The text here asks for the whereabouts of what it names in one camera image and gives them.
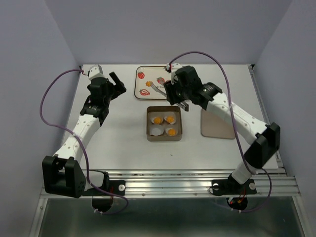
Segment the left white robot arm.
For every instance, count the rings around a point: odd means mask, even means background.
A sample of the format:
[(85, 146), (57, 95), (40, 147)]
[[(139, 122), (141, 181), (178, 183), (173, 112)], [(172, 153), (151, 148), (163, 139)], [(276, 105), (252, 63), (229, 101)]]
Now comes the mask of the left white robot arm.
[(85, 185), (89, 184), (100, 195), (114, 196), (109, 192), (110, 182), (102, 177), (93, 183), (89, 171), (83, 172), (80, 159), (88, 160), (86, 147), (91, 138), (103, 125), (109, 114), (110, 102), (126, 92), (124, 83), (115, 72), (106, 78), (102, 71), (94, 66), (88, 71), (90, 84), (87, 97), (80, 116), (73, 130), (60, 129), (69, 133), (69, 137), (52, 156), (42, 161), (42, 172), (45, 191), (49, 194), (79, 198), (83, 195)]

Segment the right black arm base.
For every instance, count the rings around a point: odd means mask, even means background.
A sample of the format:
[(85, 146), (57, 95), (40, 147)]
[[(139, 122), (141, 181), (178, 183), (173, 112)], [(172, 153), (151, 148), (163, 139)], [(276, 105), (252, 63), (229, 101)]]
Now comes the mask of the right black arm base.
[(239, 184), (232, 174), (227, 179), (215, 179), (211, 181), (210, 192), (215, 196), (222, 195), (254, 195), (257, 194), (253, 179), (247, 179), (244, 184)]

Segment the brown tin lid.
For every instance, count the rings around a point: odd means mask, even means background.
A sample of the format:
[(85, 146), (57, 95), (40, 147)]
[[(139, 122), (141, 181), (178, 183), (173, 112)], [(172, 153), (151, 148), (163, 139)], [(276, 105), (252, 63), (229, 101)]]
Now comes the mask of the brown tin lid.
[(236, 137), (232, 125), (204, 109), (201, 109), (200, 122), (201, 134), (204, 137), (230, 140)]

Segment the metal tongs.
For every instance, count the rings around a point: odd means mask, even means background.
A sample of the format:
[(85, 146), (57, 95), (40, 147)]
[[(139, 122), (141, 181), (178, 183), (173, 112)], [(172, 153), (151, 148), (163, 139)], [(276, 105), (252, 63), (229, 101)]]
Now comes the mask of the metal tongs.
[[(160, 90), (157, 86), (155, 86), (152, 82), (150, 87), (155, 91), (158, 92), (159, 94), (161, 94), (164, 97), (167, 97), (166, 93), (163, 92), (162, 90)], [(180, 102), (180, 103), (176, 103), (176, 105), (178, 107), (180, 107), (181, 109), (183, 109), (184, 111), (188, 112), (189, 111), (189, 105), (186, 102)]]

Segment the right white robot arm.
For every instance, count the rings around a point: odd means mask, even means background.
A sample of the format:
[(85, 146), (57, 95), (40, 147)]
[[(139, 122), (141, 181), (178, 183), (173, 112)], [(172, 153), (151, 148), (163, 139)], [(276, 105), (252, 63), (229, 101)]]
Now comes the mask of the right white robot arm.
[(211, 82), (202, 83), (192, 66), (174, 64), (166, 66), (165, 70), (171, 74), (171, 79), (164, 83), (166, 97), (171, 105), (186, 100), (199, 105), (232, 125), (235, 135), (241, 135), (250, 145), (242, 153), (242, 163), (227, 180), (228, 189), (238, 193), (245, 187), (245, 182), (279, 150), (280, 126), (256, 119), (232, 102), (229, 93), (224, 93)]

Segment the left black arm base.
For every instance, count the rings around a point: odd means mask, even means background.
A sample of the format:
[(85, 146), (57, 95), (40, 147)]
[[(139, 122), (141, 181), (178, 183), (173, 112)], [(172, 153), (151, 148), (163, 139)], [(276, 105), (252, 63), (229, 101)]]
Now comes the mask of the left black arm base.
[(83, 196), (108, 196), (104, 191), (119, 196), (125, 195), (126, 181), (112, 179), (106, 171), (92, 169), (90, 170), (89, 178), (96, 185), (97, 189), (87, 181)]

